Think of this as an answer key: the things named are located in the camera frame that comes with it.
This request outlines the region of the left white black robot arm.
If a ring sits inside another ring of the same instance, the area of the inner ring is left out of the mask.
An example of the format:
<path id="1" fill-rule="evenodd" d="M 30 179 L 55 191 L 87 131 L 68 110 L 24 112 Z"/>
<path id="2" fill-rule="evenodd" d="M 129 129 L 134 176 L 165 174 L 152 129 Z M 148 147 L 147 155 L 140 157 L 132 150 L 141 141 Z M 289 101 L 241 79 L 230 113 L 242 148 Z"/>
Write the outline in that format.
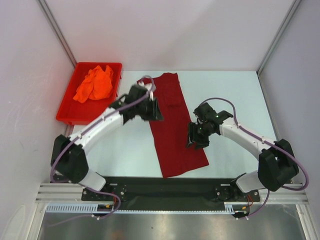
<path id="1" fill-rule="evenodd" d="M 153 82 L 136 83 L 127 94 L 112 102 L 95 120 L 82 130 L 69 136 L 55 138 L 51 157 L 51 171 L 62 174 L 74 184 L 92 189 L 99 200 L 110 195 L 106 179 L 90 169 L 87 155 L 93 146 L 106 134 L 123 126 L 139 116 L 143 121 L 162 121 L 158 100 L 154 97 L 156 86 Z"/>

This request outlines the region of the dark red t shirt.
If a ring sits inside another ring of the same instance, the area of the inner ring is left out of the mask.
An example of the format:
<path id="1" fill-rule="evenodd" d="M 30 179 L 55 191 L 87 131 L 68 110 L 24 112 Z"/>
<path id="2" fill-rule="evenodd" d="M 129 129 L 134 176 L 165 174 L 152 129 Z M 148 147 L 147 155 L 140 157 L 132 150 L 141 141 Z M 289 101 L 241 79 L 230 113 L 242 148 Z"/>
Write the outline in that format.
<path id="1" fill-rule="evenodd" d="M 149 123 L 163 178 L 182 175 L 209 165 L 203 149 L 186 147 L 190 114 L 177 73 L 164 73 L 154 79 L 153 93 L 158 101 L 161 121 Z"/>

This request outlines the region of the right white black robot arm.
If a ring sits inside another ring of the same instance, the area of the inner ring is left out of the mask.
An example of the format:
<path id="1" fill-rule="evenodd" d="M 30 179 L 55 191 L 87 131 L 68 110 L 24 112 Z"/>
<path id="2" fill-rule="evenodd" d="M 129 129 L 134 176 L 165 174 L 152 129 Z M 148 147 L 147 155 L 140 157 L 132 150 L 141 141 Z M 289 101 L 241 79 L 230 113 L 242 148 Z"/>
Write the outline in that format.
<path id="1" fill-rule="evenodd" d="M 287 140 L 273 141 L 250 132 L 241 126 L 235 113 L 216 112 L 207 102 L 201 103 L 193 113 L 196 121 L 188 124 L 188 148 L 206 148 L 210 144 L 209 137 L 217 134 L 237 143 L 258 161 L 256 171 L 244 173 L 233 180 L 230 194 L 235 200 L 242 201 L 253 190 L 275 192 L 299 173 Z"/>

